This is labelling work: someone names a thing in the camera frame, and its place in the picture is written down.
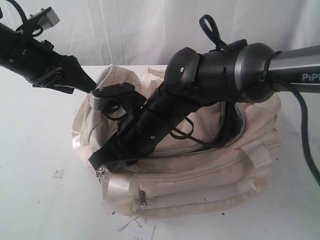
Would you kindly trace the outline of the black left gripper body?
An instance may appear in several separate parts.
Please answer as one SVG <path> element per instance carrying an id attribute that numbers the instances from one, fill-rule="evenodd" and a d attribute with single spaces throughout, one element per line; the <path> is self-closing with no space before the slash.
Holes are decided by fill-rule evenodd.
<path id="1" fill-rule="evenodd" d="M 48 57 L 48 65 L 39 76 L 32 80 L 33 88 L 47 88 L 66 94 L 75 90 L 72 77 L 78 66 L 78 60 L 73 55 L 60 55 L 54 51 L 54 45 L 48 40 L 41 41 L 41 47 Z"/>

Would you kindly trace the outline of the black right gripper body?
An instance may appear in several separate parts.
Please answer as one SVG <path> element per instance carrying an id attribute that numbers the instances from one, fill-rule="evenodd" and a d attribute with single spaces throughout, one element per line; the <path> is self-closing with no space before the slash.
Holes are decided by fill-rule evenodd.
<path id="1" fill-rule="evenodd" d="M 126 111 L 104 145 L 105 165 L 132 165 L 150 156 L 175 127 L 175 96 L 157 89 L 149 98 L 135 90 L 115 97 Z"/>

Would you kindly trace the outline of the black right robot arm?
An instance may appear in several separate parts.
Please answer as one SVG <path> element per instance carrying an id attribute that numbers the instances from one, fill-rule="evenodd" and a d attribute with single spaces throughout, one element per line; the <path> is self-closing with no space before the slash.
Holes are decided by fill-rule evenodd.
<path id="1" fill-rule="evenodd" d="M 248 44 L 245 39 L 226 44 L 210 15 L 203 15 L 199 25 L 215 44 L 206 54 L 185 47 L 169 61 L 164 80 L 144 97 L 131 83 L 100 87 L 90 93 L 90 105 L 107 118 L 115 117 L 117 130 L 89 157 L 95 170 L 106 166 L 116 172 L 152 154 L 167 135 L 175 139 L 192 139 L 191 133 L 177 126 L 202 107 L 226 103 L 222 129 L 212 142 L 201 141 L 207 149 L 227 144 L 235 129 L 236 103 L 262 103 L 273 93 L 293 93 L 301 109 L 301 141 L 304 158 L 316 180 L 320 172 L 311 155 L 308 134 L 308 109 L 302 93 L 320 91 L 320 48 L 310 46 L 289 51 L 274 51 L 263 43 Z"/>

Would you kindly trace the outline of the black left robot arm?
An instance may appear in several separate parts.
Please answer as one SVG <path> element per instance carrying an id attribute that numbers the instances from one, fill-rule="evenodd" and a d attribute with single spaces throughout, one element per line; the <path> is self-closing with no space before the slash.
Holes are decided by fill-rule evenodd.
<path id="1" fill-rule="evenodd" d="M 22 24 L 15 30 L 0 25 L 0 65 L 22 77 L 34 88 L 47 88 L 72 94 L 74 90 L 93 91 L 97 84 L 73 55 L 60 55 L 54 45 L 36 37 L 54 27 L 60 19 L 52 7 L 42 8 L 27 17 L 22 7 L 11 0 Z"/>

